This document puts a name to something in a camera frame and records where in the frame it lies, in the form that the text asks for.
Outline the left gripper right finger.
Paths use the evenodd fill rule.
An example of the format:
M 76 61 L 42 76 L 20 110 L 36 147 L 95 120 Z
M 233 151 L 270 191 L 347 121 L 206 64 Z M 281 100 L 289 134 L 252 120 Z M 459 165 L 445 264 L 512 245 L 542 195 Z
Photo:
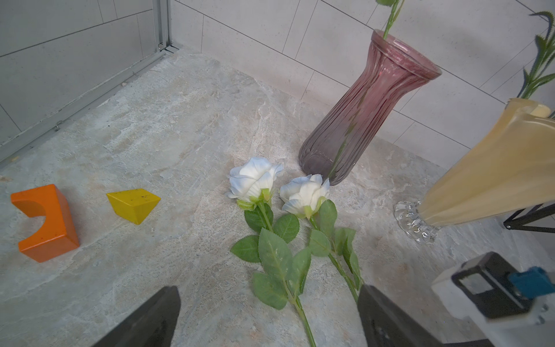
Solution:
M 368 346 L 442 345 L 375 286 L 362 286 L 357 308 Z

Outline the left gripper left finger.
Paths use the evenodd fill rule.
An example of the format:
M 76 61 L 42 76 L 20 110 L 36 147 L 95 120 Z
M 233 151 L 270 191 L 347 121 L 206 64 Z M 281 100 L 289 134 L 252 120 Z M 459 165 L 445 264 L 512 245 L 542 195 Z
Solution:
M 112 331 L 97 346 L 170 346 L 181 308 L 176 286 L 164 286 Z

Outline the white rose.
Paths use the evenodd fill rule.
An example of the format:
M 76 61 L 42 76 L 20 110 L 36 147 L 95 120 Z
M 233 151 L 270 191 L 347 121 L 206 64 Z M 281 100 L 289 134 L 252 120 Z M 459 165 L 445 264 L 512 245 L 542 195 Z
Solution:
M 284 202 L 282 210 L 309 222 L 312 254 L 330 259 L 357 302 L 363 278 L 354 250 L 356 231 L 335 226 L 338 211 L 328 198 L 329 193 L 330 181 L 322 175 L 297 177 L 280 188 L 280 199 Z
M 304 326 L 309 344 L 316 346 L 300 299 L 312 253 L 305 248 L 292 254 L 288 246 L 300 230 L 296 216 L 289 213 L 273 221 L 273 185 L 282 171 L 282 165 L 260 157 L 252 157 L 244 165 L 230 170 L 227 197 L 236 201 L 244 211 L 248 226 L 256 232 L 237 241 L 231 253 L 248 263 L 262 265 L 263 272 L 254 273 L 251 279 L 254 295 L 277 310 L 291 304 Z
M 390 7 L 382 34 L 374 34 L 369 47 L 367 65 L 354 86 L 334 108 L 330 124 L 335 130 L 346 126 L 341 145 L 335 153 L 328 178 L 339 184 L 351 172 L 364 150 L 403 95 L 396 91 L 397 80 L 405 75 L 390 54 L 389 32 L 397 20 L 403 1 L 379 1 Z

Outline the yellow carnation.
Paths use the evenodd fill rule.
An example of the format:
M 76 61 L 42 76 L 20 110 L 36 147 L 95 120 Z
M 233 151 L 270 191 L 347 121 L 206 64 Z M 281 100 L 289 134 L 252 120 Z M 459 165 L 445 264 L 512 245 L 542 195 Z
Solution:
M 542 11 L 535 12 L 532 16 L 546 19 L 548 28 L 545 36 L 535 37 L 537 54 L 531 70 L 523 69 L 523 86 L 517 95 L 523 99 L 529 99 L 537 89 L 554 80 L 554 73 L 546 74 L 547 68 L 554 62 L 554 15 L 549 11 Z

